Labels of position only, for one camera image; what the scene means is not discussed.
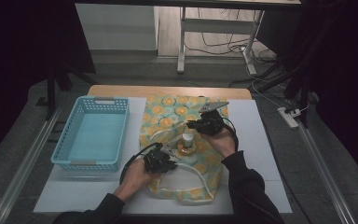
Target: hand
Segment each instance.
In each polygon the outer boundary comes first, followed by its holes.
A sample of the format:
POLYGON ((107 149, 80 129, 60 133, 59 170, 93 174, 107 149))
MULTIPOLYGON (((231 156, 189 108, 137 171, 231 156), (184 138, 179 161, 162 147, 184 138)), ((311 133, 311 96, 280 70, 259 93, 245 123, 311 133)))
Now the hand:
POLYGON ((213 136, 201 133, 201 137, 209 142, 209 144, 216 150, 223 158, 235 152, 235 143, 232 139, 231 132, 224 128, 222 132, 213 136))
POLYGON ((123 182, 113 194, 121 201, 126 202, 136 191, 147 185, 159 174, 150 174, 145 170, 144 159, 135 160, 127 170, 123 182))

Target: person's left hand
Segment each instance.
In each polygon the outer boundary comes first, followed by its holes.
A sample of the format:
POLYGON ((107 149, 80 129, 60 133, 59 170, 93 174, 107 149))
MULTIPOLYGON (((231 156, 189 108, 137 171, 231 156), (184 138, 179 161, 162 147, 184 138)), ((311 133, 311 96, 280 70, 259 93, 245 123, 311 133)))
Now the person's left hand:
POLYGON ((113 194, 118 196, 123 202, 126 202, 132 194, 147 185, 153 178, 159 174, 150 174, 145 170, 144 159, 135 160, 127 170, 123 182, 113 194))

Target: power strip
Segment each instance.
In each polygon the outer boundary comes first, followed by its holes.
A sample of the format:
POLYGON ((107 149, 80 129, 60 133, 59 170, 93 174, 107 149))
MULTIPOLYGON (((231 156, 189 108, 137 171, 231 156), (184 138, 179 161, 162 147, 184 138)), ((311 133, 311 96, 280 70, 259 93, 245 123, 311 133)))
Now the power strip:
POLYGON ((291 129, 297 128, 298 127, 298 123, 297 121, 295 121, 295 119, 293 119, 292 115, 290 113, 285 113, 284 111, 286 110, 286 108, 284 107, 280 107, 278 108, 278 112, 281 114, 281 116, 283 117, 284 121, 286 121, 287 125, 289 125, 289 127, 291 129))

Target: yellow patterned cloth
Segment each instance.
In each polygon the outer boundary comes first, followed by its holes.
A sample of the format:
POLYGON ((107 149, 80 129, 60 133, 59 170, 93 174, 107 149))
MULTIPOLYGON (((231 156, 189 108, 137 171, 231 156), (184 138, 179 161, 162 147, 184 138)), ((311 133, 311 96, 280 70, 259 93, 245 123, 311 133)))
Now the yellow patterned cloth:
MULTIPOLYGON (((206 102, 218 101, 225 102, 226 99, 175 95, 147 97, 140 135, 141 148, 155 142, 167 143, 181 136, 183 132, 192 132, 195 152, 190 156, 184 156, 177 148, 173 148, 175 156, 172 160, 179 166, 193 170, 203 182, 203 186, 193 189, 160 188, 159 183, 164 177, 162 175, 149 184, 151 192, 184 202, 201 203, 213 200, 222 174, 222 158, 196 130, 189 130, 186 127, 186 121, 200 119, 200 108, 206 102)), ((227 106, 219 108, 218 111, 223 118, 227 118, 227 106)))

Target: basket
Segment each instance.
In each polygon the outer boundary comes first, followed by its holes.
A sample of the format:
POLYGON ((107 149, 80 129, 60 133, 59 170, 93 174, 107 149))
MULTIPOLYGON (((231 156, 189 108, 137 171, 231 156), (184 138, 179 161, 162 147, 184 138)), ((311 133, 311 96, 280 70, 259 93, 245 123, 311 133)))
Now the basket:
POLYGON ((77 98, 51 161, 65 170, 117 172, 129 114, 128 98, 77 98))

